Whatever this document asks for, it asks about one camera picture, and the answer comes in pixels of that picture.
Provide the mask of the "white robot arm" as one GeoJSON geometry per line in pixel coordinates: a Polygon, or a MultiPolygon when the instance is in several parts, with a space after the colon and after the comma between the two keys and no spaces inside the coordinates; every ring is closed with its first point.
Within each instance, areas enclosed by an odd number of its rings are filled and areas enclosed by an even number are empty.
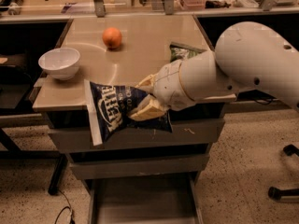
{"type": "Polygon", "coordinates": [[[213,50],[168,63],[137,87],[149,95],[128,113],[136,121],[245,90],[262,91],[298,111],[299,51],[263,24],[239,22],[221,34],[213,50]]]}

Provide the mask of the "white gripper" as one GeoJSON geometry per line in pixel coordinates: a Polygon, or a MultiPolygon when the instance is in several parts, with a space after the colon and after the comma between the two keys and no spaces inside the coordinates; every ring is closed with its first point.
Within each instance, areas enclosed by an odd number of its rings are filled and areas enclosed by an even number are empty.
{"type": "Polygon", "coordinates": [[[146,96],[141,103],[128,113],[128,117],[135,121],[156,119],[163,116],[169,109],[180,111],[195,105],[195,101],[188,97],[183,90],[179,69],[182,60],[176,60],[164,65],[155,75],[148,75],[136,87],[141,90],[152,90],[152,95],[146,96]]]}

